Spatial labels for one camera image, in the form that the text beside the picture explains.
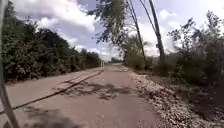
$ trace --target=tall tree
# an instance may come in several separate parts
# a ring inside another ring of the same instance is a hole
[[[96,9],[88,12],[89,15],[96,15],[96,18],[100,17],[101,24],[105,27],[105,30],[100,33],[98,42],[111,42],[113,45],[120,47],[123,50],[125,43],[127,43],[128,32],[124,29],[130,27],[127,17],[130,15],[131,20],[134,23],[134,30],[138,35],[138,43],[140,43],[142,55],[145,60],[144,44],[141,38],[141,33],[138,25],[137,15],[132,3],[132,0],[97,0],[99,3]]]
[[[161,34],[160,34],[159,23],[157,20],[156,11],[155,11],[152,0],[149,0],[149,3],[150,3],[151,10],[152,10],[153,18],[154,18],[156,37],[157,37],[157,41],[158,41],[157,47],[158,47],[159,53],[160,53],[160,63],[164,64],[165,63],[165,52],[164,52],[163,42],[162,42],[162,38],[161,38]]]
[[[141,53],[142,53],[143,58],[144,58],[145,70],[146,70],[147,69],[146,56],[145,56],[145,51],[144,51],[143,40],[142,40],[142,37],[141,37],[141,32],[140,32],[139,25],[138,25],[137,15],[136,15],[132,0],[127,1],[127,3],[128,3],[128,8],[129,8],[132,20],[134,22],[134,26],[135,26],[136,31],[137,31],[138,40],[139,40],[138,43],[139,43],[139,45],[141,47],[141,50],[142,50]]]

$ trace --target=road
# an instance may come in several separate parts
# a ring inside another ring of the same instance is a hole
[[[22,82],[7,91],[22,128],[158,128],[159,116],[137,95],[129,74],[110,65]],[[0,127],[5,122],[0,113]]]

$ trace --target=treeline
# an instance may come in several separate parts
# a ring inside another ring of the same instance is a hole
[[[50,29],[38,29],[32,20],[15,16],[13,3],[5,10],[2,57],[6,81],[59,75],[100,66],[97,53],[71,48]]]
[[[175,52],[165,56],[165,64],[159,58],[147,57],[146,66],[157,75],[176,78],[181,82],[205,86],[224,83],[224,31],[223,20],[212,12],[207,13],[208,23],[197,28],[189,19],[180,29],[168,35],[172,37]],[[144,70],[144,58],[139,40],[135,36],[126,41],[123,60],[127,66]]]

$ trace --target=dirt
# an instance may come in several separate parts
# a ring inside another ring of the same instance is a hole
[[[190,96],[203,94],[203,91],[186,90],[192,87],[180,86],[172,79],[131,74],[138,83],[139,94],[144,97],[150,104],[153,104],[156,111],[167,120],[174,128],[221,128],[223,124],[221,119],[219,121],[207,120],[201,113],[206,112],[208,109],[205,106],[200,111],[195,108],[194,104],[187,102],[183,99],[183,92],[185,90],[191,93]]]

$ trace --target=roadside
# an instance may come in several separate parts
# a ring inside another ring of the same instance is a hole
[[[156,111],[168,120],[172,127],[224,127],[220,109],[214,106],[211,108],[211,103],[208,102],[209,97],[205,97],[205,92],[200,88],[188,87],[173,79],[151,74],[133,73],[131,75],[138,83],[139,94],[153,104]]]

